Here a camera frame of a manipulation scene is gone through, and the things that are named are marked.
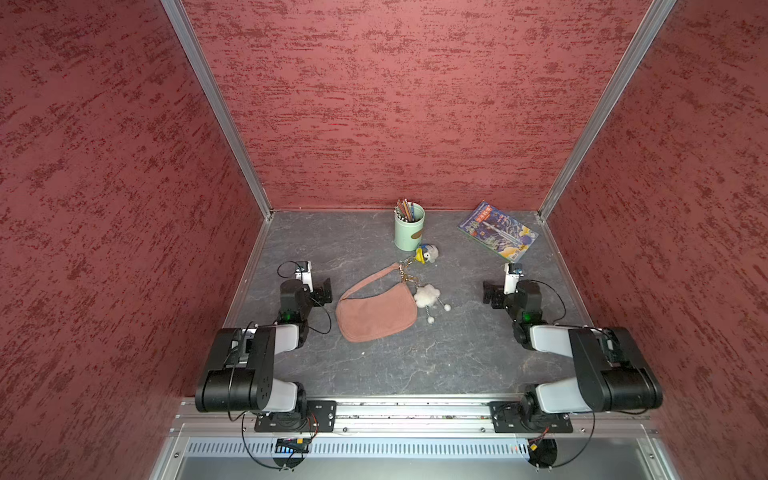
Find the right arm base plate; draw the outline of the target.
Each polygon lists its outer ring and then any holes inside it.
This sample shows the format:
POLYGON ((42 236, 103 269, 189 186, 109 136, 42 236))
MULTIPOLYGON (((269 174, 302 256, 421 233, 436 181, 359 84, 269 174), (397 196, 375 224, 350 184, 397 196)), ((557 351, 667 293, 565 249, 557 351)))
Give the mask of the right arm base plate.
POLYGON ((543 434, 572 433, 573 426, 566 414, 541 411, 528 400, 494 401, 488 404, 496 433, 543 434))

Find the white fluffy sheep charm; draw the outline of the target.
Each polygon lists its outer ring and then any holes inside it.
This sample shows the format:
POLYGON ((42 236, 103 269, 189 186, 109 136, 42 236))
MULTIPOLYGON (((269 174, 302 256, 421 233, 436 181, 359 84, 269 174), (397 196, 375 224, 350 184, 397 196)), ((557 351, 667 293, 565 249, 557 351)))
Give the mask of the white fluffy sheep charm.
POLYGON ((418 286, 413 299, 417 308, 426 312, 427 323, 430 325, 435 323, 435 316, 431 313, 433 308, 440 307, 445 312, 452 310, 452 306, 441 299, 441 291, 431 284, 418 286))

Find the gold chain keyring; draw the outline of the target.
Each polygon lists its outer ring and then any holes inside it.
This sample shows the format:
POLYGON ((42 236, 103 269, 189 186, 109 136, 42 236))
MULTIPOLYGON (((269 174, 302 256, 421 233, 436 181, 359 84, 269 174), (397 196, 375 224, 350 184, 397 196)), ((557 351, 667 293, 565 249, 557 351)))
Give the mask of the gold chain keyring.
POLYGON ((414 263, 416 263, 416 259, 413 256, 400 261, 398 263, 398 272, 400 275, 400 281, 403 284, 409 284, 415 288, 418 288, 421 285, 421 280, 418 276, 414 275, 410 269, 414 263))

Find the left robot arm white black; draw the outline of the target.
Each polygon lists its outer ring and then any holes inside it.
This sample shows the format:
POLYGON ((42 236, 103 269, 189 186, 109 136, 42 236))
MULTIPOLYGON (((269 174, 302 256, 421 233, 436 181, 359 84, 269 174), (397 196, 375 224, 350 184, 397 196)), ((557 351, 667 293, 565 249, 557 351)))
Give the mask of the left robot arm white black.
POLYGON ((277 355, 300 349, 311 331, 309 315, 333 300, 329 279, 312 287, 299 279, 280 285, 280 309, 270 324, 217 332, 195 391, 202 413, 307 414, 306 391, 274 376, 277 355))

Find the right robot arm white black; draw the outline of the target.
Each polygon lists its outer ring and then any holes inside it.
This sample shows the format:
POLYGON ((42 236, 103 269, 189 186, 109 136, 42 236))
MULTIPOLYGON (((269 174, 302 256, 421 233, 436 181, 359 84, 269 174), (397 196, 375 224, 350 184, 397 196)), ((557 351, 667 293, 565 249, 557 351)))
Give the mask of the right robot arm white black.
POLYGON ((513 292, 489 281, 482 286, 483 302, 507 313, 518 344, 573 362, 572 377, 529 388, 523 411, 543 415, 635 414, 660 408, 662 386, 629 330, 547 323, 540 286, 534 280, 519 281, 513 292))

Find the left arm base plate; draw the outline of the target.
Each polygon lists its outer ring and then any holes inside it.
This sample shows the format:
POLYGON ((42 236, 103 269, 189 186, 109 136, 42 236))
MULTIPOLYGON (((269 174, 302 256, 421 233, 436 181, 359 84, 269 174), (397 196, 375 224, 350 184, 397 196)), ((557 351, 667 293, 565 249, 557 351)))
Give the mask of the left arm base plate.
POLYGON ((261 414, 254 430, 259 433, 329 433, 334 430, 337 406, 333 400, 300 402, 291 412, 261 414))

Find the yellow blue plush charm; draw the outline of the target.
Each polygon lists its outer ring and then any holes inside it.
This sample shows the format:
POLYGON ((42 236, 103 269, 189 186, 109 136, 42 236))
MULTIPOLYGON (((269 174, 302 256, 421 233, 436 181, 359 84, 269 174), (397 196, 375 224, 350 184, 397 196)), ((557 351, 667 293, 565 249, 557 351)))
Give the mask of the yellow blue plush charm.
POLYGON ((414 259, 421 264, 435 263, 439 257, 439 249, 432 244, 421 244, 417 247, 414 259))

